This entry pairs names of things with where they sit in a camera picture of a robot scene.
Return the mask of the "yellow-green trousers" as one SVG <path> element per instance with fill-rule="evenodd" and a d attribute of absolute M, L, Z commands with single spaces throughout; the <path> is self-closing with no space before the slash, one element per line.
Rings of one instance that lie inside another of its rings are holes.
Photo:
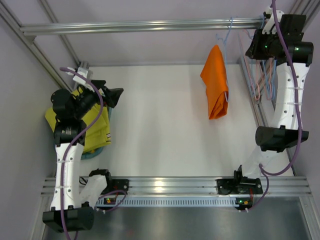
<path fill-rule="evenodd" d="M 104 118 L 100 118 L 103 107 L 100 105 L 98 95 L 89 90 L 83 89 L 73 93 L 65 89 L 55 91 L 50 98 L 52 107 L 45 112 L 45 119 L 53 131 L 54 144 L 70 143 L 75 136 L 88 127 L 99 115 L 98 120 L 78 139 L 76 143 L 84 146 L 83 152 L 90 150 L 86 144 L 86 134 L 90 136 L 101 127 L 106 126 Z"/>

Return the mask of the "orange trousers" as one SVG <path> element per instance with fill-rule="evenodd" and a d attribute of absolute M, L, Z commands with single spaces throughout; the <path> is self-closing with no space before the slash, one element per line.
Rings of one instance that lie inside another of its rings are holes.
<path fill-rule="evenodd" d="M 228 112 L 229 87 L 224 58 L 218 45 L 210 50 L 200 77 L 206 87 L 208 118 L 215 120 L 225 116 Z"/>

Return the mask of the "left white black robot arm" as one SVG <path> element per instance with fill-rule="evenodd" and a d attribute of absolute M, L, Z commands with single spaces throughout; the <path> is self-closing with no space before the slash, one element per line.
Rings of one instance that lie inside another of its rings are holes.
<path fill-rule="evenodd" d="M 58 233 L 90 230 L 94 223 L 94 207 L 101 195 L 115 191 L 107 169 L 90 172 L 80 189 L 80 163 L 85 147 L 88 125 L 83 117 L 98 105 L 114 108 L 123 88 L 107 88 L 104 80 L 93 80 L 93 89 L 84 87 L 75 96 L 66 89 L 51 95 L 55 113 L 54 142 L 56 152 L 56 180 L 49 211 L 42 214 L 43 223 Z"/>

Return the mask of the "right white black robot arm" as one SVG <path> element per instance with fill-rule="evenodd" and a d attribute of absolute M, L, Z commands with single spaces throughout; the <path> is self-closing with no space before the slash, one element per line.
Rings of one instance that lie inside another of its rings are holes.
<path fill-rule="evenodd" d="M 263 166 L 292 147 L 295 147 L 292 157 L 295 160 L 301 144 L 309 137 L 309 132 L 303 130 L 301 119 L 304 84 L 314 51 L 313 43 L 302 40 L 306 16 L 267 10 L 264 17 L 267 22 L 255 31 L 245 55 L 252 60 L 274 60 L 277 76 L 274 115 L 268 126 L 256 129 L 257 146 L 250 158 L 234 171 L 228 193 L 262 194 L 260 176 L 265 172 Z"/>

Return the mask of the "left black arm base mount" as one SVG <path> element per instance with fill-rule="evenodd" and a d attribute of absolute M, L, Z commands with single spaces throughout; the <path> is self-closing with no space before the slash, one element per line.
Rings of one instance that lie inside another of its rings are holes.
<path fill-rule="evenodd" d="M 101 192 L 102 195 L 116 190 L 122 190 L 127 193 L 130 186 L 130 180 L 127 178 L 113 179 L 111 176 L 108 176 L 106 178 L 106 184 L 106 188 Z"/>

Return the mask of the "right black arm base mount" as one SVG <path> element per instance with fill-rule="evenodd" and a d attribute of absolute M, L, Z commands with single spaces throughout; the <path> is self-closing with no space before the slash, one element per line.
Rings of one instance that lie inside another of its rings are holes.
<path fill-rule="evenodd" d="M 263 193 L 261 180 L 259 178 L 222 178 L 218 179 L 216 182 L 217 190 L 220 195 L 249 195 L 251 191 L 255 195 Z"/>

